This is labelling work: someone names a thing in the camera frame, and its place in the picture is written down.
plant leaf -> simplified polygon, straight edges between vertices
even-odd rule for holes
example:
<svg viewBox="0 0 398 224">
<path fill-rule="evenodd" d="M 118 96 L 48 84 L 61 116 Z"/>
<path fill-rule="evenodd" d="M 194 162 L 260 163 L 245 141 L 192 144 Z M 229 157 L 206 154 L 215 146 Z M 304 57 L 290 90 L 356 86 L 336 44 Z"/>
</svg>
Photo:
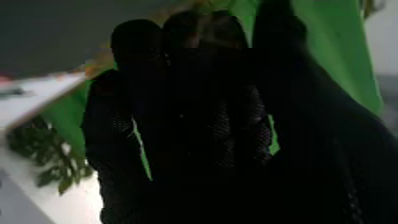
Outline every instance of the plant leaf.
<svg viewBox="0 0 398 224">
<path fill-rule="evenodd" d="M 38 177 L 38 187 L 45 187 L 55 181 L 52 169 L 45 171 Z"/>
<path fill-rule="evenodd" d="M 73 184 L 73 178 L 66 178 L 62 179 L 61 183 L 59 183 L 59 194 L 62 195 L 68 191 L 68 189 L 71 188 L 71 184 Z"/>
</svg>

green leaf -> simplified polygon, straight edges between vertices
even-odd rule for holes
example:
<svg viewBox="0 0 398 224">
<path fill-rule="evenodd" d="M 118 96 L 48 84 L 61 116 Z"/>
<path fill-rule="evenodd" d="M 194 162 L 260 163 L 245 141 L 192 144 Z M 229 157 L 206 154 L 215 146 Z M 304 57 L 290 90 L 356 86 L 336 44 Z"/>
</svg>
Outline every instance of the green leaf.
<svg viewBox="0 0 398 224">
<path fill-rule="evenodd" d="M 94 173 L 93 168 L 89 166 L 86 166 L 86 168 L 84 168 L 84 177 L 86 178 L 91 177 L 93 173 Z"/>
<path fill-rule="evenodd" d="M 54 169 L 45 171 L 38 177 L 38 187 L 45 187 L 54 181 L 55 181 L 55 176 L 54 176 Z"/>
<path fill-rule="evenodd" d="M 73 184 L 73 178 L 62 179 L 62 181 L 59 183 L 59 194 L 61 195 L 66 193 L 68 189 L 71 188 L 71 184 Z"/>
</svg>

green plant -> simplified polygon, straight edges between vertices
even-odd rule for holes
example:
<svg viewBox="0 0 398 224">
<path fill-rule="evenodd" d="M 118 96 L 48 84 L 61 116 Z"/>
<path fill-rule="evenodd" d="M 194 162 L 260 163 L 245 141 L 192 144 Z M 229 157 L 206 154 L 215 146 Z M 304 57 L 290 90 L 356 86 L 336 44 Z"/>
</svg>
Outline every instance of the green plant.
<svg viewBox="0 0 398 224">
<path fill-rule="evenodd" d="M 38 187 L 57 183 L 62 195 L 73 184 L 93 176 L 93 168 L 41 116 L 11 132 L 7 140 L 11 150 L 43 169 Z"/>
</svg>

white surface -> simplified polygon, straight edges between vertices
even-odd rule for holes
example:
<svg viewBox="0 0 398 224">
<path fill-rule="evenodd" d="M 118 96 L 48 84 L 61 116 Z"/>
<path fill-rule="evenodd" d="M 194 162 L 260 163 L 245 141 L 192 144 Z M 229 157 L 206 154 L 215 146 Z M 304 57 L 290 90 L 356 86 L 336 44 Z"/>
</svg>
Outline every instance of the white surface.
<svg viewBox="0 0 398 224">
<path fill-rule="evenodd" d="M 82 84 L 84 79 L 80 73 L 66 75 L 62 79 L 46 77 L 18 82 L 29 93 L 25 96 L 0 98 L 0 132 L 9 131 L 18 122 L 39 113 L 48 103 Z"/>
<path fill-rule="evenodd" d="M 22 192 L 29 196 L 39 210 L 50 217 L 55 224 L 100 224 L 102 197 L 96 177 L 80 183 L 78 187 L 59 196 L 57 186 L 45 188 L 36 186 L 38 168 L 27 159 L 20 158 L 14 153 L 0 148 L 0 166 L 14 181 L 20 189 L 7 194 L 14 194 L 13 198 L 22 197 Z M 25 205 L 16 204 L 16 211 L 23 212 Z M 2 224 L 45 224 L 45 223 L 2 223 Z"/>
<path fill-rule="evenodd" d="M 0 168 L 0 223 L 55 224 L 38 209 Z"/>
<path fill-rule="evenodd" d="M 366 38 L 377 74 L 398 74 L 398 0 L 366 20 Z"/>
<path fill-rule="evenodd" d="M 36 187 L 36 177 L 39 170 L 30 164 L 30 161 L 23 159 L 9 150 L 6 144 L 6 131 L 9 127 L 30 118 L 46 105 L 59 99 L 64 93 L 84 82 L 84 74 L 68 75 L 62 79 L 55 77 L 23 80 L 18 84 L 25 91 L 30 91 L 25 97 L 11 97 L 0 99 L 0 169 L 4 169 L 18 188 L 7 187 L 7 202 L 13 204 L 14 209 L 7 209 L 4 212 L 11 216 L 29 215 L 25 203 L 20 198 L 29 197 L 32 206 L 38 211 L 43 211 L 55 224 L 100 224 L 100 210 L 102 210 L 102 197 L 100 186 L 96 177 L 80 183 L 78 187 L 66 192 L 62 197 L 59 196 L 57 186 L 52 185 L 45 188 Z M 13 222 L 0 224 L 46 224 Z"/>
</svg>

finger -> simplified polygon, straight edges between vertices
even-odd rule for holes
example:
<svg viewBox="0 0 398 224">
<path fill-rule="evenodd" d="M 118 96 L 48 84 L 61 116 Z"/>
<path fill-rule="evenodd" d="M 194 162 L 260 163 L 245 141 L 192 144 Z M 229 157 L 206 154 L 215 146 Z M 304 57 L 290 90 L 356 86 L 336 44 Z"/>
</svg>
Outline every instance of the finger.
<svg viewBox="0 0 398 224">
<path fill-rule="evenodd" d="M 123 73 L 123 92 L 137 122 L 153 179 L 178 176 L 181 144 L 178 114 L 171 94 L 162 30 L 148 20 L 123 23 L 112 33 L 112 51 Z"/>
</svg>

